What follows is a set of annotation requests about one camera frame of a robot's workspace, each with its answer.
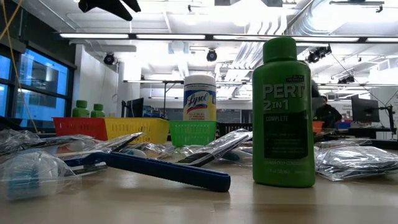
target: green basket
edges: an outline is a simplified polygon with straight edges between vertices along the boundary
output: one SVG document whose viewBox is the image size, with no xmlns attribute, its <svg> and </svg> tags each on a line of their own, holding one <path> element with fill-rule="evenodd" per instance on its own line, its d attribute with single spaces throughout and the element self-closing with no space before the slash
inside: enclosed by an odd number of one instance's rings
<svg viewBox="0 0 398 224">
<path fill-rule="evenodd" d="M 173 146 L 205 146 L 214 141 L 216 121 L 169 121 Z"/>
</svg>

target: label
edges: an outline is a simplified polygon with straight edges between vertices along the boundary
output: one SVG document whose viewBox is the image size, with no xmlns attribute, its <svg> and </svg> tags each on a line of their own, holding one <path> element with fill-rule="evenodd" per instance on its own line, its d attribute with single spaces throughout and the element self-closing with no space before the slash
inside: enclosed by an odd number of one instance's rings
<svg viewBox="0 0 398 224">
<path fill-rule="evenodd" d="M 263 85 L 264 157 L 301 159 L 308 156 L 307 100 L 304 76 Z"/>
<path fill-rule="evenodd" d="M 184 86 L 184 121 L 216 121 L 216 86 L 188 84 Z"/>
</svg>

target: table surface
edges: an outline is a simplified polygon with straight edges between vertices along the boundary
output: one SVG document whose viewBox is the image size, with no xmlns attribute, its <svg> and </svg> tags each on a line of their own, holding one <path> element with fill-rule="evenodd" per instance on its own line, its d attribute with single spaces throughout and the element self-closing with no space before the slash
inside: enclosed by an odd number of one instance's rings
<svg viewBox="0 0 398 224">
<path fill-rule="evenodd" d="M 1 223 L 398 223 L 398 175 L 314 187 L 255 184 L 250 167 L 213 164 L 231 175 L 228 193 L 109 168 L 80 190 L 0 201 Z"/>
</svg>

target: bottle cap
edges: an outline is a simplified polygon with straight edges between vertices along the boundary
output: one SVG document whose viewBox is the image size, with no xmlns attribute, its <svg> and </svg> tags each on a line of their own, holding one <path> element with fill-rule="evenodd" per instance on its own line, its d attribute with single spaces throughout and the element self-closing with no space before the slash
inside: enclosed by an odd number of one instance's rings
<svg viewBox="0 0 398 224">
<path fill-rule="evenodd" d="M 263 46 L 264 63 L 275 60 L 297 60 L 296 41 L 291 37 L 276 37 Z"/>
<path fill-rule="evenodd" d="M 99 104 L 99 103 L 94 104 L 94 110 L 102 111 L 103 109 L 104 109 L 104 105 Z"/>
<path fill-rule="evenodd" d="M 85 100 L 76 100 L 76 106 L 81 108 L 87 107 L 87 101 Z"/>
</svg>

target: blue container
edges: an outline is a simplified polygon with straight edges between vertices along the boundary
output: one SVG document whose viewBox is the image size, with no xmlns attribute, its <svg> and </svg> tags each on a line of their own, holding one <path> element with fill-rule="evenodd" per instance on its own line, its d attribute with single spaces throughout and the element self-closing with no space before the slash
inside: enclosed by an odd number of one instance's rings
<svg viewBox="0 0 398 224">
<path fill-rule="evenodd" d="M 340 122 L 337 124 L 338 129 L 348 129 L 351 127 L 350 122 Z"/>
</svg>

